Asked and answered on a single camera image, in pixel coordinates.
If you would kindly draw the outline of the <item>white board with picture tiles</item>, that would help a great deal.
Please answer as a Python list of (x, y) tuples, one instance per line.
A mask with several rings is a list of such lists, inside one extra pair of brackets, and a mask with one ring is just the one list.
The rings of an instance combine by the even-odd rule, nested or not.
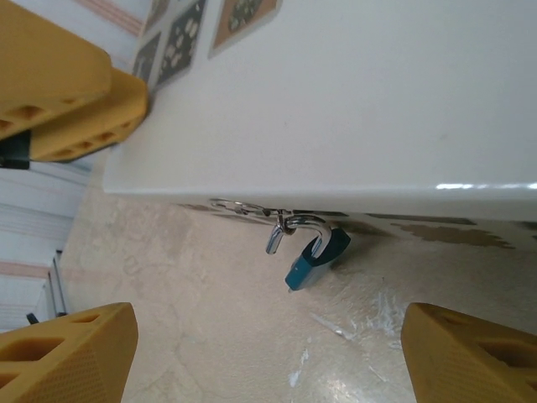
[(537, 0), (277, 0), (114, 148), (112, 194), (537, 222)]

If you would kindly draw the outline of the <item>teal padlock with silver shackle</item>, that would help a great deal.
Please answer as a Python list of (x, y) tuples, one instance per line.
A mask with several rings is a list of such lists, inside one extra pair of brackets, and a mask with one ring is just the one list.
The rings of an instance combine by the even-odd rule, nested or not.
[(266, 246), (267, 254), (275, 254), (284, 236), (293, 235), (298, 229), (317, 232), (290, 266), (284, 281), (290, 292), (314, 285), (332, 264), (345, 252), (351, 238), (342, 228), (332, 228), (324, 219), (306, 214), (278, 216)]

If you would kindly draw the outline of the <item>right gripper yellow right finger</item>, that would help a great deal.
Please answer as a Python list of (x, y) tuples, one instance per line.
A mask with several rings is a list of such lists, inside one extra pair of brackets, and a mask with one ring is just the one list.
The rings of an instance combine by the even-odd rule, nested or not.
[(411, 303), (401, 345), (417, 403), (537, 403), (537, 335)]

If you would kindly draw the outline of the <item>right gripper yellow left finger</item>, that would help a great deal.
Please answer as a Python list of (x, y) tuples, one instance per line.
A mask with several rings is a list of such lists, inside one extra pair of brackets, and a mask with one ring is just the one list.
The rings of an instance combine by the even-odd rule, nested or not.
[(0, 333), (0, 403), (121, 403), (137, 344), (128, 302)]

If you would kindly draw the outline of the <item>aluminium table side rail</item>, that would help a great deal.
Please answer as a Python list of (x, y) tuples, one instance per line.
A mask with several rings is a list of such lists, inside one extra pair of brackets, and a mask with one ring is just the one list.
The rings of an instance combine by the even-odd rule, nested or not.
[(70, 304), (65, 294), (64, 281), (60, 272), (62, 250), (56, 250), (52, 265), (45, 277), (39, 299), (35, 307), (26, 315), (30, 325), (66, 316)]

